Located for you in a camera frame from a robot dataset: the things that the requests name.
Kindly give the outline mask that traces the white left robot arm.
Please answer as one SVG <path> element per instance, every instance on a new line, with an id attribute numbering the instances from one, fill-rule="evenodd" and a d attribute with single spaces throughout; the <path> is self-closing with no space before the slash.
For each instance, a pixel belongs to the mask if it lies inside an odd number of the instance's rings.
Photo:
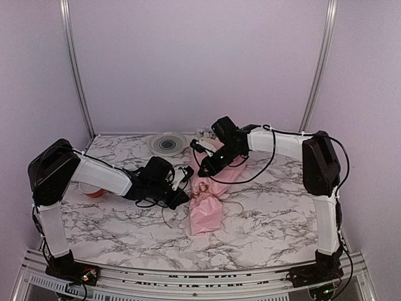
<path id="1" fill-rule="evenodd" d="M 137 204 L 146 202 L 147 207 L 176 209 L 189 201 L 184 189 L 193 174 L 190 166 L 175 168 L 157 156 L 129 171 L 74 149 L 66 139 L 54 142 L 29 163 L 28 177 L 39 228 L 56 258 L 56 271 L 66 279 L 80 271 L 77 262 L 67 256 L 71 251 L 61 215 L 61 201 L 71 183 L 87 184 Z"/>

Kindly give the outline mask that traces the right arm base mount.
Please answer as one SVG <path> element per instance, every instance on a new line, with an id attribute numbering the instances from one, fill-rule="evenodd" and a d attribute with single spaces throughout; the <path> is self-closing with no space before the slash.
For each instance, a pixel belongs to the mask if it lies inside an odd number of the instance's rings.
<path id="1" fill-rule="evenodd" d="M 340 279 L 344 275 L 340 263 L 342 253 L 342 247 L 339 247 L 332 255 L 316 251 L 315 263 L 290 268 L 286 279 L 292 283 L 294 288 Z"/>

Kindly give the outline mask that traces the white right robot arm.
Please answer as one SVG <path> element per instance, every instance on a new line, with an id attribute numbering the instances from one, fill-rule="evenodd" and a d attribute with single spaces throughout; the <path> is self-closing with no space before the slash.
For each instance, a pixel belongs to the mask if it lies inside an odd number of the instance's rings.
<path id="1" fill-rule="evenodd" d="M 230 117 L 218 119 L 211 127 L 215 140 L 194 139 L 190 147 L 196 158 L 198 175 L 223 183 L 218 177 L 230 166 L 248 157 L 270 157 L 265 165 L 251 177 L 266 173 L 268 167 L 284 163 L 295 175 L 300 188 L 313 203 L 317 229 L 316 263 L 310 275 L 323 281 L 335 270 L 334 258 L 342 253 L 341 247 L 341 166 L 334 144 L 335 139 L 325 131 L 315 133 L 287 132 L 271 125 L 249 124 L 237 126 Z"/>

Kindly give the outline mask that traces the beige raffia ribbon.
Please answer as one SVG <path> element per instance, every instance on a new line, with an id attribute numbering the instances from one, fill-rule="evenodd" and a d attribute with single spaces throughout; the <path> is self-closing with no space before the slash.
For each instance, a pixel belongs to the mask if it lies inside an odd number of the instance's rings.
<path id="1" fill-rule="evenodd" d="M 224 200 L 221 194 L 227 190 L 227 185 L 218 186 L 216 189 L 211 184 L 201 182 L 198 187 L 192 187 L 189 201 L 190 232 L 192 235 L 201 235 L 220 228 L 224 220 L 223 204 L 236 204 L 242 209 L 240 202 Z"/>

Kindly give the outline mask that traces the pink wrapping paper sheet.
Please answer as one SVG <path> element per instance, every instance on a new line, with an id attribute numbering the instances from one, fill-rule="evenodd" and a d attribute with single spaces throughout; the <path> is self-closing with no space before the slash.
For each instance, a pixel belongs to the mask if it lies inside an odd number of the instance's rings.
<path id="1" fill-rule="evenodd" d="M 205 152 L 195 152 L 191 157 L 191 168 L 194 170 L 194 175 L 191 177 L 192 193 L 189 204 L 192 236 L 203 235 L 220 228 L 223 217 L 221 197 L 227 192 L 229 184 L 237 181 L 246 166 L 240 164 L 240 158 L 235 159 L 230 166 L 225 167 L 214 176 L 221 182 L 217 183 L 208 177 L 197 175 L 198 164 L 207 156 Z"/>

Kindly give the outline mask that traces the blue fake flower stem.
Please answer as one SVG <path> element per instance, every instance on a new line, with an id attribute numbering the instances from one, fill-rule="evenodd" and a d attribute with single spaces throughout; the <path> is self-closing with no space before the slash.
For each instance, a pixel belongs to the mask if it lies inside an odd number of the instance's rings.
<path id="1" fill-rule="evenodd" d="M 195 133 L 196 139 L 216 139 L 216 134 L 210 127 L 198 128 Z"/>

